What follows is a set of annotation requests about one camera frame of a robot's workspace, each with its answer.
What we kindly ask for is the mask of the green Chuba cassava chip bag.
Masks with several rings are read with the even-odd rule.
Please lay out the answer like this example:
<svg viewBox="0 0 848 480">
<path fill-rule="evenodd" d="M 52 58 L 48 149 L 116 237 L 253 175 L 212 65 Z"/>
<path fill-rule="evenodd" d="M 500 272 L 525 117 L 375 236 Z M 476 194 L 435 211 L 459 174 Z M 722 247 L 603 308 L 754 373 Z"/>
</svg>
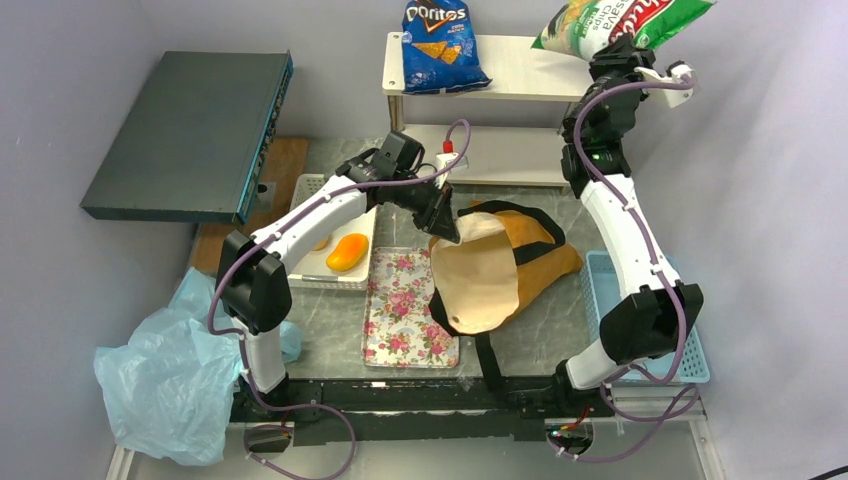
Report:
<svg viewBox="0 0 848 480">
<path fill-rule="evenodd" d="M 568 1 L 537 35 L 532 47 L 590 60 L 622 37 L 655 49 L 707 13 L 702 0 Z"/>
</svg>

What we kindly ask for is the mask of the brown Trader Joe's tote bag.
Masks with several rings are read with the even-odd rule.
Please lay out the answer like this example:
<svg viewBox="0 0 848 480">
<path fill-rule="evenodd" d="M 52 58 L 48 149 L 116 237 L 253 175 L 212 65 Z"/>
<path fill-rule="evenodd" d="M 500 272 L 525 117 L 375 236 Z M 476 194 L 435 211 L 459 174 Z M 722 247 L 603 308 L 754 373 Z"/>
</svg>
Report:
<svg viewBox="0 0 848 480">
<path fill-rule="evenodd" d="M 489 334 L 515 319 L 563 276 L 583 267 L 564 230 L 545 211 L 508 201 L 458 212 L 460 240 L 434 237 L 428 253 L 431 318 L 449 335 L 472 336 L 487 389 L 505 387 Z"/>
</svg>

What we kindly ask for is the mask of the orange mango toy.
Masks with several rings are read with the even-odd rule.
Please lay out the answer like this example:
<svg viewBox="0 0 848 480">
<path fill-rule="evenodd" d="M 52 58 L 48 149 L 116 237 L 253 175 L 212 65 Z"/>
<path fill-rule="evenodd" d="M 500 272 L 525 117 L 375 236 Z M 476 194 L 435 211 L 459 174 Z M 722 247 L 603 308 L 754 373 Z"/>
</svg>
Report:
<svg viewBox="0 0 848 480">
<path fill-rule="evenodd" d="M 360 233 L 344 236 L 325 259 L 325 265 L 336 272 L 356 267 L 369 249 L 368 237 Z"/>
</svg>

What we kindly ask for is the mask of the orange peach toy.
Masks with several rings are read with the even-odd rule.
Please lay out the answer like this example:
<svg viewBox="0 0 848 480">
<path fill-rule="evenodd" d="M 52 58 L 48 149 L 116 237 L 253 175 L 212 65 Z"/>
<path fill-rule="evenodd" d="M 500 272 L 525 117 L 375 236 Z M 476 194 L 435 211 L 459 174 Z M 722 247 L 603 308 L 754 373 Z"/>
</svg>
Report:
<svg viewBox="0 0 848 480">
<path fill-rule="evenodd" d="M 318 242 L 313 247 L 313 251 L 321 251 L 321 250 L 325 249 L 331 243 L 331 240 L 332 240 L 331 235 L 328 235 L 327 237 L 323 238 L 320 242 Z"/>
</svg>

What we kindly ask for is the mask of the light blue cartoon plastic bag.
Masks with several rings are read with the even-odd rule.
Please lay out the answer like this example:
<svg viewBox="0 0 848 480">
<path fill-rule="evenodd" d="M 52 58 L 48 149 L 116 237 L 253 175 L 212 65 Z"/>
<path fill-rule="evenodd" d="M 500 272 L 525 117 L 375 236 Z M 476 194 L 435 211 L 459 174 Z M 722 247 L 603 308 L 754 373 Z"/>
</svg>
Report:
<svg viewBox="0 0 848 480">
<path fill-rule="evenodd" d="M 118 446 L 184 466 L 222 460 L 242 363 L 221 306 L 218 334 L 208 331 L 213 294 L 213 279 L 191 268 L 127 344 L 97 348 L 94 373 Z"/>
</svg>

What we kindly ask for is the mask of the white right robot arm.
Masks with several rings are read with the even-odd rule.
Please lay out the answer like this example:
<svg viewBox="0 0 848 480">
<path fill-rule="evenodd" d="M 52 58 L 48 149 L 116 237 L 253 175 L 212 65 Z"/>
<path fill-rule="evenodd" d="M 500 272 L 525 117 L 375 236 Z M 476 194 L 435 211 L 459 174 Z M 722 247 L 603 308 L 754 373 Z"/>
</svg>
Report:
<svg viewBox="0 0 848 480">
<path fill-rule="evenodd" d="M 661 74 L 654 62 L 654 52 L 636 46 L 630 34 L 593 54 L 592 83 L 560 127 L 563 176 L 601 234 L 621 297 L 600 320 L 597 339 L 564 362 L 567 378 L 551 388 L 552 404 L 564 415 L 585 407 L 590 389 L 640 369 L 647 359 L 673 356 L 664 376 L 644 374 L 652 382 L 670 383 L 703 305 L 700 287 L 680 279 L 652 233 L 623 152 L 622 139 L 652 91 L 674 108 L 696 85 L 686 63 Z"/>
</svg>

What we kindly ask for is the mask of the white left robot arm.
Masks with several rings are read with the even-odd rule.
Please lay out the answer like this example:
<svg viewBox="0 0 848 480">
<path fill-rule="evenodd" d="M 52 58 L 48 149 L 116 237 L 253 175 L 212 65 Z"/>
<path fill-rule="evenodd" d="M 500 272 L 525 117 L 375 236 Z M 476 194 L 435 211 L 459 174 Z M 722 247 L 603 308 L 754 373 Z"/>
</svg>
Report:
<svg viewBox="0 0 848 480">
<path fill-rule="evenodd" d="M 321 189 L 271 225 L 246 235 L 229 234 L 222 247 L 210 308 L 222 307 L 232 326 L 214 334 L 239 341 L 242 375 L 251 387 L 248 407 L 264 420 L 287 406 L 287 372 L 280 325 L 292 307 L 288 276 L 323 239 L 374 207 L 394 204 L 411 213 L 414 225 L 440 239 L 458 242 L 448 173 L 466 149 L 448 154 L 447 163 L 422 176 L 425 149 L 417 140 L 390 132 L 377 148 L 344 161 Z"/>
</svg>

